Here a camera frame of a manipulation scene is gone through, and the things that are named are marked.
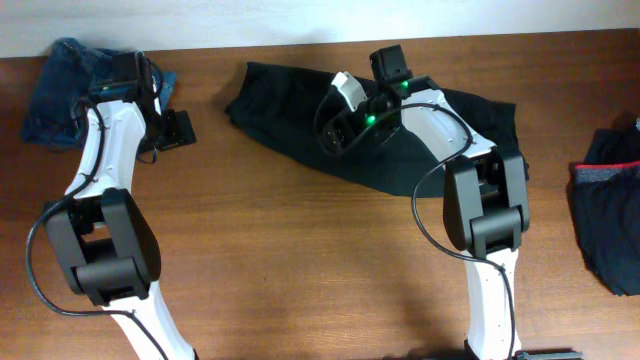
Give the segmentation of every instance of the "white wall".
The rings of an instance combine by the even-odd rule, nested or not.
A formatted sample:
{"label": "white wall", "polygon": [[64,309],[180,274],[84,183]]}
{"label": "white wall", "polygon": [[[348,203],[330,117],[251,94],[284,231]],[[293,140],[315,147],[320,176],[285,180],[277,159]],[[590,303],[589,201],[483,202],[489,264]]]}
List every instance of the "white wall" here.
{"label": "white wall", "polygon": [[640,0],[0,0],[0,57],[640,27]]}

